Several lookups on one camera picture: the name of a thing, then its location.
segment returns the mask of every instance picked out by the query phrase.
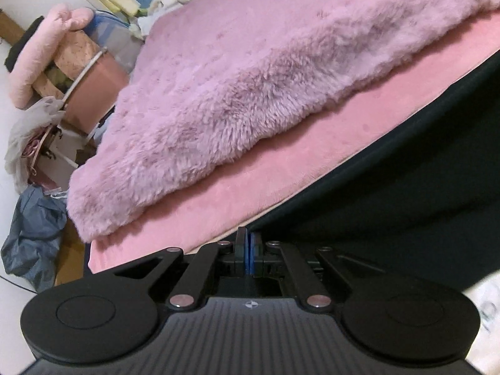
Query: ribbed gray surface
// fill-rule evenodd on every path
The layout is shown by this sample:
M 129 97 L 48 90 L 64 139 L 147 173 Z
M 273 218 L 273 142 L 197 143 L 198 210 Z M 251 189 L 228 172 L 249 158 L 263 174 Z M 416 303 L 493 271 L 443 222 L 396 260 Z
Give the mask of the ribbed gray surface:
M 376 361 L 351 345 L 336 322 L 292 299 L 211 298 L 174 314 L 146 348 L 100 367 L 39 361 L 27 375 L 477 375 L 466 362 L 414 369 Z

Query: dark gray bag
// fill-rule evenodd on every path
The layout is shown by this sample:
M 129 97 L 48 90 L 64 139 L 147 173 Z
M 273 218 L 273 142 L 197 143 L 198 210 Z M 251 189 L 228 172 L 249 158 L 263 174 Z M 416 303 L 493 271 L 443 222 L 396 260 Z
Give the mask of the dark gray bag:
M 53 287 L 66 221 L 64 199 L 44 196 L 42 188 L 28 186 L 17 201 L 0 252 L 6 273 L 25 278 L 37 292 Z

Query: pink fluffy blanket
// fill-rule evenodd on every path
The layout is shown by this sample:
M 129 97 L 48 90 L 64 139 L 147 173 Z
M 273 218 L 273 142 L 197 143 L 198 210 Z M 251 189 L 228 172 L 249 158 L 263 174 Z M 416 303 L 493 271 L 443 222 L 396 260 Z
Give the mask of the pink fluffy blanket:
M 196 0 L 162 17 L 97 155 L 72 176 L 85 241 L 386 75 L 500 0 Z

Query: circular cover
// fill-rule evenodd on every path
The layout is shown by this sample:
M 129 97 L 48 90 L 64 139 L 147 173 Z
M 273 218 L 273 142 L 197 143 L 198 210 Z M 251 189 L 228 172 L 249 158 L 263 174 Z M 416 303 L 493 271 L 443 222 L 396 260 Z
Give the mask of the circular cover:
M 371 352 L 402 363 L 464 358 L 479 330 L 478 311 L 462 294 L 390 276 L 357 284 L 342 321 Z
M 156 304 L 139 281 L 108 274 L 39 294 L 24 308 L 21 329 L 36 355 L 92 364 L 141 346 L 157 321 Z

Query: pink bed sheet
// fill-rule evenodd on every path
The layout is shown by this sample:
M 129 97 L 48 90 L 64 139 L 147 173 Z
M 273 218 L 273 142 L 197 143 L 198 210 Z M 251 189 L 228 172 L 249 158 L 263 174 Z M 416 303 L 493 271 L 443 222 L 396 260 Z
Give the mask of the pink bed sheet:
M 388 133 L 499 49 L 500 12 L 467 21 L 337 110 L 261 141 L 237 162 L 95 240 L 90 269 L 100 272 L 166 247 L 190 252 L 236 229 Z

